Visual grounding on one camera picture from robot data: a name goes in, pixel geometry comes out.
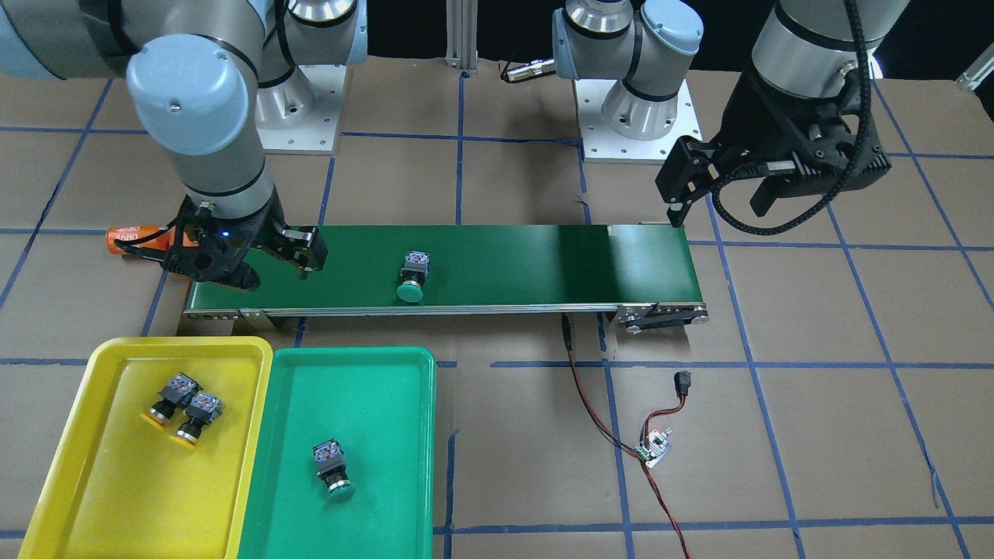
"yellow tray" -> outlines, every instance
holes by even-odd
[[[118,338],[93,352],[22,559],[234,559],[272,348],[254,337]],[[140,417],[183,371],[224,414],[193,451]]]

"metal mounting plate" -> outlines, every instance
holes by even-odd
[[[331,155],[338,140],[345,78],[348,68],[336,66],[301,66],[311,82],[317,103],[313,109],[292,115],[293,125],[285,128],[259,128],[262,149],[266,153]]]
[[[640,141],[626,138],[607,125],[600,114],[607,92],[616,80],[578,80],[574,82],[577,95],[577,118],[583,138],[583,158],[591,163],[645,163],[659,164],[673,148],[673,142],[682,135],[701,139],[701,126],[690,98],[690,89],[684,81],[677,96],[680,108],[673,127],[657,140]]]

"robotic arm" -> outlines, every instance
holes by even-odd
[[[40,79],[126,77],[135,109],[186,188],[169,227],[117,245],[163,269],[239,289],[259,285],[257,248],[304,279],[323,268],[315,227],[290,227],[254,122],[302,64],[366,56],[365,0],[0,0],[0,70]],[[295,112],[308,99],[282,99]],[[168,249],[140,245],[175,229]]]
[[[839,192],[866,188],[891,168],[870,114],[869,56],[908,0],[779,0],[766,20],[711,142],[679,138],[656,178],[674,227],[712,194],[731,225],[775,235],[804,223]],[[859,116],[854,134],[844,115]],[[713,176],[710,167],[718,171]],[[763,178],[750,200],[764,216],[779,198],[822,195],[797,218],[749,226],[722,205],[722,189]]]

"cable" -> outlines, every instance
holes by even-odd
[[[580,374],[577,371],[577,358],[573,352],[573,321],[568,313],[563,313],[561,316],[562,327],[563,327],[563,343],[566,346],[567,354],[570,356],[570,369],[573,371],[573,381],[577,385],[577,392],[580,394],[580,399],[583,401],[583,407],[586,409],[587,414],[593,420],[593,424],[597,427],[600,434],[610,441],[617,449],[621,449],[627,455],[635,458],[639,461],[642,466],[642,472],[645,473],[645,478],[649,481],[649,486],[652,488],[653,494],[656,496],[656,501],[659,506],[662,507],[663,512],[666,513],[667,518],[670,520],[670,524],[673,526],[673,531],[677,533],[677,537],[680,539],[680,547],[683,549],[684,559],[691,559],[690,549],[687,547],[687,542],[684,540],[683,531],[680,530],[680,524],[677,523],[676,518],[673,517],[673,513],[670,512],[670,507],[666,504],[666,499],[663,498],[662,492],[659,490],[659,485],[656,483],[656,479],[652,476],[652,471],[649,466],[646,465],[645,460],[642,456],[635,451],[629,445],[626,445],[622,441],[615,437],[614,434],[607,428],[604,421],[601,420],[600,416],[593,407],[590,405],[590,401],[586,397],[586,392],[583,390],[583,385],[580,382]],[[645,422],[642,424],[642,436],[639,438],[640,441],[644,441],[648,438],[649,434],[649,422],[660,416],[668,416],[675,414],[683,409],[684,404],[687,402],[687,391],[690,388],[690,373],[687,371],[681,371],[674,376],[674,382],[676,383],[677,394],[680,396],[680,403],[676,407],[667,408],[664,410],[656,410],[645,418]]]
[[[117,247],[120,249],[123,249],[124,247],[137,247],[138,245],[148,243],[149,241],[155,241],[159,237],[162,237],[166,233],[169,233],[169,231],[172,230],[174,227],[176,227],[176,218],[173,218],[173,221],[167,223],[165,227],[159,229],[158,231],[152,233],[151,235],[146,235],[145,237],[141,237],[139,239],[132,239],[131,241],[122,241],[120,239],[114,239],[114,244],[117,245]]]
[[[521,52],[522,49],[524,49],[525,47],[527,47],[528,45],[530,45],[538,37],[539,37],[539,35],[533,35],[533,36],[529,37],[528,39],[525,39],[524,41],[522,41],[514,49],[514,51],[511,53],[511,56],[509,56],[507,58],[507,63],[504,65],[504,68],[501,69],[501,71],[500,71],[500,79],[501,79],[502,82],[506,82],[508,84],[511,83],[510,79],[507,77],[507,73],[508,73],[508,70],[511,68],[511,63],[514,62],[514,57],[518,56],[518,53]]]
[[[573,322],[571,321],[570,316],[566,313],[563,313],[562,322],[563,342],[567,347],[567,354],[570,356],[570,369],[573,371],[573,382],[577,385],[577,392],[580,394],[580,400],[583,401],[583,407],[586,409],[586,414],[593,420],[593,424],[597,427],[597,430],[600,431],[600,434],[605,439],[610,441],[615,448],[621,449],[621,451],[625,454],[641,460],[635,449],[629,445],[626,445],[620,441],[618,437],[614,436],[614,433],[607,428],[604,421],[600,418],[597,412],[593,410],[593,406],[590,405],[590,400],[587,399],[586,391],[583,389],[583,384],[580,381],[580,372],[577,370],[577,357],[573,353]]]
[[[273,21],[272,23],[272,29],[270,29],[269,33],[265,36],[265,40],[262,41],[263,48],[265,48],[265,46],[269,44],[269,41],[272,41],[272,38],[275,37],[276,30],[282,27],[283,19],[286,18],[286,12],[289,11],[290,11],[290,0],[286,0],[285,2],[276,4],[275,21]]]
[[[663,512],[670,519],[670,524],[673,525],[673,531],[677,533],[677,537],[680,538],[680,548],[683,549],[684,558],[691,559],[690,549],[687,547],[687,541],[684,540],[683,531],[680,529],[680,524],[677,523],[676,518],[673,517],[673,513],[670,512],[670,507],[666,504],[666,499],[663,498],[662,493],[659,492],[659,485],[656,484],[656,479],[652,476],[652,471],[649,466],[642,463],[642,471],[645,473],[645,478],[649,480],[649,486],[652,487],[652,492],[656,495],[656,501],[659,506],[663,508]]]
[[[716,186],[712,187],[711,201],[715,205],[715,211],[718,212],[718,215],[722,216],[723,220],[739,231],[762,236],[779,235],[780,233],[790,231],[798,225],[813,218],[818,214],[818,212],[825,209],[825,207],[828,206],[828,204],[834,200],[840,192],[849,186],[849,182],[858,171],[857,167],[859,166],[860,160],[863,159],[867,136],[870,135],[870,129],[867,126],[867,123],[871,118],[870,63],[869,57],[867,56],[866,38],[863,36],[863,24],[860,21],[860,12],[859,8],[856,6],[856,0],[844,0],[844,2],[846,5],[846,15],[849,17],[849,28],[853,33],[853,42],[856,45],[856,61],[858,63],[857,72],[859,73],[860,79],[860,124],[856,130],[856,142],[853,147],[853,156],[849,159],[849,163],[846,164],[845,170],[843,170],[842,174],[839,175],[839,180],[835,183],[835,186],[826,192],[825,195],[822,196],[821,200],[808,208],[803,214],[777,227],[754,227],[736,219],[736,217],[730,214],[729,211],[725,209],[725,206],[722,205],[720,194],[723,188],[736,179],[733,178],[728,181],[720,180]]]

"red wire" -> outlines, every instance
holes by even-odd
[[[622,441],[619,441],[618,438],[614,436],[614,433],[607,428],[607,425],[604,424],[604,421],[600,418],[597,412],[593,410],[593,406],[590,405],[590,400],[586,398],[586,391],[583,389],[583,384],[580,382],[580,373],[577,371],[577,358],[573,354],[572,350],[568,353],[570,355],[570,369],[573,371],[573,382],[577,385],[577,392],[580,393],[580,399],[583,401],[583,406],[586,408],[586,412],[590,415],[590,418],[593,419],[593,422],[597,425],[597,429],[605,438],[621,448],[627,455],[641,461],[642,458],[638,455],[635,449],[629,445],[626,445]]]
[[[577,392],[580,394],[580,399],[583,401],[583,406],[586,408],[586,412],[590,415],[594,424],[597,426],[597,430],[600,434],[608,439],[612,444],[622,449],[627,455],[635,458],[642,465],[642,471],[645,473],[645,478],[649,480],[649,486],[652,487],[652,492],[656,495],[656,500],[659,502],[659,506],[663,508],[666,512],[666,516],[670,519],[670,524],[673,525],[673,531],[677,533],[677,537],[680,538],[680,547],[683,549],[684,558],[691,559],[690,549],[687,548],[687,542],[684,540],[683,531],[680,530],[680,524],[677,523],[676,518],[673,517],[673,513],[670,512],[670,507],[666,504],[666,500],[663,499],[662,493],[659,491],[659,485],[656,484],[656,479],[652,476],[652,472],[649,470],[649,466],[645,464],[642,457],[629,445],[626,445],[614,436],[604,424],[604,421],[600,418],[596,411],[593,410],[593,406],[590,405],[590,400],[586,397],[586,391],[583,390],[583,384],[580,381],[580,373],[577,371],[577,357],[574,355],[573,350],[569,349],[567,346],[567,353],[570,356],[570,370],[573,371],[573,382],[577,385]],[[680,403],[677,404],[675,408],[669,408],[666,410],[656,410],[649,414],[645,418],[645,423],[642,424],[642,437],[641,440],[644,441],[649,435],[649,422],[660,416],[668,416],[670,414],[675,414],[683,409],[684,404],[687,403],[687,397],[681,396]]]
[[[649,414],[649,417],[645,418],[645,423],[642,424],[642,437],[641,437],[641,439],[645,439],[646,437],[649,436],[649,422],[650,421],[652,421],[652,420],[654,420],[654,419],[656,419],[656,418],[658,418],[660,416],[668,416],[670,414],[675,414],[675,413],[679,412],[680,410],[682,410],[684,404],[686,404],[686,403],[687,403],[687,397],[686,396],[681,396],[680,397],[680,403],[677,404],[676,408],[669,408],[669,409],[666,409],[666,410],[656,410],[655,412],[652,412],[651,414]]]
[[[652,472],[649,470],[649,466],[642,463],[642,471],[645,472],[645,478],[649,480],[649,485],[652,487],[652,492],[656,494],[656,500],[659,501],[659,506],[663,507],[663,512],[670,519],[670,524],[673,525],[673,531],[677,533],[677,537],[680,538],[680,547],[683,549],[684,557],[686,559],[691,559],[690,549],[687,547],[687,541],[684,540],[683,531],[680,530],[680,524],[677,523],[676,518],[673,517],[673,513],[670,512],[670,507],[666,504],[666,499],[663,498],[662,493],[659,492],[659,486],[656,485],[655,478],[652,477]]]

